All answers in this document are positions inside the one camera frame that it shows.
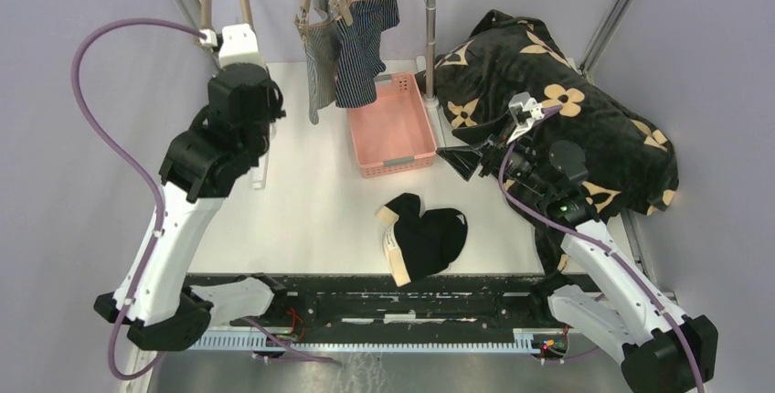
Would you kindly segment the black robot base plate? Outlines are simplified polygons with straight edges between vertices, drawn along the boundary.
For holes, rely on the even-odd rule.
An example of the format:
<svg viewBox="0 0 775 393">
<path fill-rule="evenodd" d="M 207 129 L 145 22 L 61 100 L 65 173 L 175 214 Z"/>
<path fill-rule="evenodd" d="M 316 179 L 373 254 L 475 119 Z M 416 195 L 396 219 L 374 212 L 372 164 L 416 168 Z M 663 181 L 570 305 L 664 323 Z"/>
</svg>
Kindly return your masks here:
<svg viewBox="0 0 775 393">
<path fill-rule="evenodd" d="M 304 344 L 504 344 L 515 329 L 560 330 L 540 308 L 541 275 L 437 275 L 398 287 L 385 274 L 280 275 L 257 318 Z"/>
</svg>

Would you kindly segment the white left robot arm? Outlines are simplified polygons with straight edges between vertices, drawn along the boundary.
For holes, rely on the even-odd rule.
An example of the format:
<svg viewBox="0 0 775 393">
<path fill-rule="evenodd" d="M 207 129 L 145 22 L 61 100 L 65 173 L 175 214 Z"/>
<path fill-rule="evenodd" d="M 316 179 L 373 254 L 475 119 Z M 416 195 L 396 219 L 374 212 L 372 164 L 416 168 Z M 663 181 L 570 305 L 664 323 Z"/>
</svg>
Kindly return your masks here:
<svg viewBox="0 0 775 393">
<path fill-rule="evenodd" d="M 244 317 L 274 326 L 288 311 L 277 285 L 258 275 L 186 284 L 207 227 L 237 180 L 259 165 L 271 126 L 286 115 L 278 84 L 258 64 L 227 65 L 209 80 L 207 98 L 166 151 L 159 171 L 164 208 L 152 217 L 149 246 L 138 251 L 122 285 L 94 303 L 143 351 L 184 351 L 211 326 Z"/>
</svg>

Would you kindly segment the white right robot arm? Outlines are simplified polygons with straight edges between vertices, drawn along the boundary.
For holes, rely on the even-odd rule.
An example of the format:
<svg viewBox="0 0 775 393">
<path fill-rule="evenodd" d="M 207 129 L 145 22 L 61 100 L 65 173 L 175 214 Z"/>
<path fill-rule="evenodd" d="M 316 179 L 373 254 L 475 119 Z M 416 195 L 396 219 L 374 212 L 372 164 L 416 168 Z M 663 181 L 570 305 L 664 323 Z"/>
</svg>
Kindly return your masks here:
<svg viewBox="0 0 775 393">
<path fill-rule="evenodd" d="M 556 321 L 585 335 L 621 369 L 633 392 L 703 392 L 715 374 L 718 330 L 705 315 L 689 316 L 621 251 L 588 201 L 583 150 L 556 141 L 539 157 L 517 142 L 492 136 L 476 145 L 443 147 L 438 156 L 464 180 L 495 175 L 515 180 L 522 193 L 505 199 L 539 227 L 562 234 L 560 248 L 604 296 L 600 302 L 557 274 L 536 289 L 531 320 Z"/>
</svg>

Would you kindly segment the black underwear beige waistband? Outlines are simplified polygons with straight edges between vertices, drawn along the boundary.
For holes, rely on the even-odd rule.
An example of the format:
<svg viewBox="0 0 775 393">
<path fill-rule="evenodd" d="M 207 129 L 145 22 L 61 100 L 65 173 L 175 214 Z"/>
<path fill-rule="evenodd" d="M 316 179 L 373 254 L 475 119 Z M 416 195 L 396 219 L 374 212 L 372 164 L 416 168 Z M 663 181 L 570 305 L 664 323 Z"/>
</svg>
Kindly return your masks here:
<svg viewBox="0 0 775 393">
<path fill-rule="evenodd" d="M 468 236 L 468 219 L 459 209 L 425 209 L 413 193 L 388 201 L 376 218 L 386 225 L 382 249 L 398 287 L 447 270 Z"/>
</svg>

